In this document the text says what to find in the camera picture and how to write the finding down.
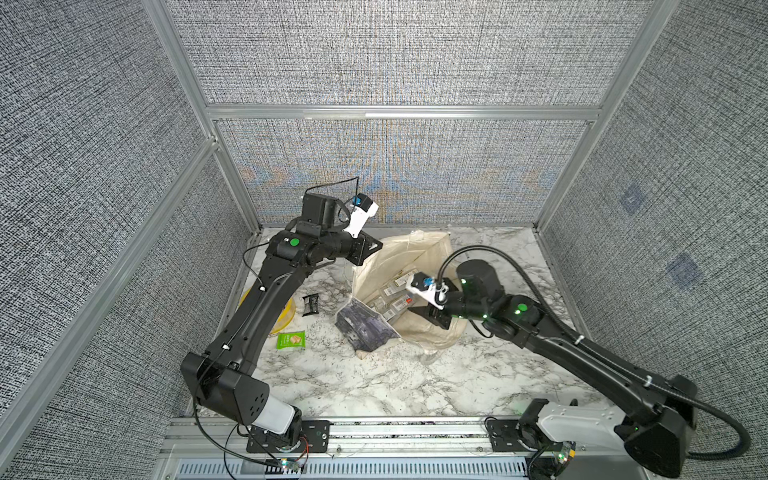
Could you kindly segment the beige canvas tote bag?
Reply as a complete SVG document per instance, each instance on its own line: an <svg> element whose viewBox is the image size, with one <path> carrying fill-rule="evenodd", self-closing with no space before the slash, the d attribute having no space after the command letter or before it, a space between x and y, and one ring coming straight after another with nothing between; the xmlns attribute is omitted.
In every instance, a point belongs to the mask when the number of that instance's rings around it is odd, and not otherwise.
<svg viewBox="0 0 768 480"><path fill-rule="evenodd" d="M425 318L431 305L410 291L418 273L432 278L453 252L450 234L415 230L384 238L382 249L356 267L350 299L336 313L335 327L359 358L401 339L436 355L457 343L468 322Z"/></svg>

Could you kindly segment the clear compass case red label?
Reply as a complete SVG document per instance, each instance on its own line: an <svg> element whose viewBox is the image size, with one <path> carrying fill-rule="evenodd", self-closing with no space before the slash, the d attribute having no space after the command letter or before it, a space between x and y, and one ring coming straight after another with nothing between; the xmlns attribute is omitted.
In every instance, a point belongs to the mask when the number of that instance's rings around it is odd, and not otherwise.
<svg viewBox="0 0 768 480"><path fill-rule="evenodd" d="M391 322L397 319L403 311L405 311L412 303L412 299L408 296L401 297L391 302L382 313L382 317L385 321Z"/></svg>

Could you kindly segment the clear compass set case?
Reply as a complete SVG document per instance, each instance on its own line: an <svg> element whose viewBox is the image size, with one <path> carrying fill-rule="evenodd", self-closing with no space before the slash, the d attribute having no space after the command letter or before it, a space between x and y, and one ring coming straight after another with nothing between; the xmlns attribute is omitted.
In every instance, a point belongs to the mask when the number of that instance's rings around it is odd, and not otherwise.
<svg viewBox="0 0 768 480"><path fill-rule="evenodd" d="M406 272L393 280L391 280L383 289L383 292L387 296L393 296L407 288L409 279L412 277L412 272Z"/></svg>

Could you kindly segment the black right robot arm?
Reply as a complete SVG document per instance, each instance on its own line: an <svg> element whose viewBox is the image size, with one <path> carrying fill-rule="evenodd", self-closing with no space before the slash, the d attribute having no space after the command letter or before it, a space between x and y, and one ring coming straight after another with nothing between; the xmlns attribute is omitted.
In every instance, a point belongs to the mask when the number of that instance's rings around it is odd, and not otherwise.
<svg viewBox="0 0 768 480"><path fill-rule="evenodd" d="M625 451L658 475L681 475L695 431L692 407L652 391L655 376L559 325L542 303L507 293L486 261L463 262L456 273L456 282L423 272L411 275L407 290L426 302L414 313L437 325L478 320L493 336L560 365L613 404L595 410L536 399L518 419L522 445L537 451L556 444L597 444Z"/></svg>

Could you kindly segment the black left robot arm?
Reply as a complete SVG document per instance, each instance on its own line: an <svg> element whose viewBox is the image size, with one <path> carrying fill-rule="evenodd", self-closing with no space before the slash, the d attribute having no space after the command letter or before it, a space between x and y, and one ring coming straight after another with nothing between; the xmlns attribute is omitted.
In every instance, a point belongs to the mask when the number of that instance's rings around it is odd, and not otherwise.
<svg viewBox="0 0 768 480"><path fill-rule="evenodd" d="M203 353L189 353L180 371L193 405L244 426L255 426L293 446L301 412L254 378L256 361L288 301L320 266L337 259L360 266L382 248L364 232L378 211L364 194L350 203L319 193L303 196L302 212L267 244L254 286L233 318Z"/></svg>

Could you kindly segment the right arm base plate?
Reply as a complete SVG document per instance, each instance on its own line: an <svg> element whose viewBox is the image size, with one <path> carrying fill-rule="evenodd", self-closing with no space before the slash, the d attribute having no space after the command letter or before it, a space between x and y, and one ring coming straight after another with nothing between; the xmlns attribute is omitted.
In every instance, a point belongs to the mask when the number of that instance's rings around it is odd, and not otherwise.
<svg viewBox="0 0 768 480"><path fill-rule="evenodd" d="M535 423L524 422L519 426L517 418L488 416L483 426L494 452L535 453L542 447L546 452L558 452L563 447L562 442L553 442Z"/></svg>

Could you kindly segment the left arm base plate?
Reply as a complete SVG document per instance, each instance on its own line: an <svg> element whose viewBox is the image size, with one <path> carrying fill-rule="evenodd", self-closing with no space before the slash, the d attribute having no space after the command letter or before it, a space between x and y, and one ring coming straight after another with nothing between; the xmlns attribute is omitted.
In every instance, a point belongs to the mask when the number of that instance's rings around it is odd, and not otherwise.
<svg viewBox="0 0 768 480"><path fill-rule="evenodd" d="M284 434L253 426L250 428L246 451L274 455L299 455L305 451L326 453L332 425L327 420L302 420L300 426L293 425Z"/></svg>

